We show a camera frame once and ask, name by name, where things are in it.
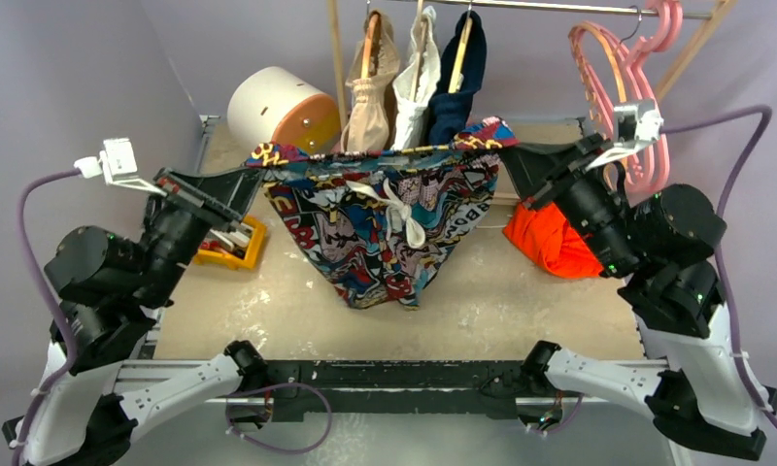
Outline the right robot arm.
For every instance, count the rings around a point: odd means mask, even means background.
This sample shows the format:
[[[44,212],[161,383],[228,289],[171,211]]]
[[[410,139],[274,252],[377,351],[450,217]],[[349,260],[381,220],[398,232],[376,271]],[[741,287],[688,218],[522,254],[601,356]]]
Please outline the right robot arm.
[[[561,145],[521,143],[500,157],[523,205],[557,208],[600,276],[624,281],[619,296],[659,340],[667,366],[631,370],[541,341],[524,361],[524,387],[536,395],[592,395],[635,411],[682,447],[756,461],[766,443],[760,419],[777,408],[777,389],[749,391],[737,370],[729,302],[711,263],[726,223],[689,184],[631,204],[622,164],[594,166],[609,148],[591,135]]]

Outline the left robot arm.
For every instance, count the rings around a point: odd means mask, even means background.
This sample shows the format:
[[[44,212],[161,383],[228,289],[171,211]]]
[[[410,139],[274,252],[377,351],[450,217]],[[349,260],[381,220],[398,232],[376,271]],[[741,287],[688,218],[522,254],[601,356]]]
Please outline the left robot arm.
[[[111,465],[164,421],[209,398],[260,393],[268,366],[247,341],[206,363],[130,393],[109,384],[170,307],[181,277],[211,232],[237,230],[261,184],[237,168],[195,176],[169,168],[149,185],[138,240],[85,225],[35,268],[52,323],[47,365],[23,416],[3,433],[16,465]]]

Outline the colourful comic print shorts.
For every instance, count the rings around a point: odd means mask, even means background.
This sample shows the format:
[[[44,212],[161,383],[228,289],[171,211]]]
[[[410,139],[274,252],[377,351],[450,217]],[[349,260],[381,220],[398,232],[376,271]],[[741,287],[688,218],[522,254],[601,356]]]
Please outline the colourful comic print shorts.
[[[486,216],[499,154],[517,142],[499,117],[450,142],[405,150],[310,154],[259,145],[246,166],[306,259],[353,309],[422,291]]]

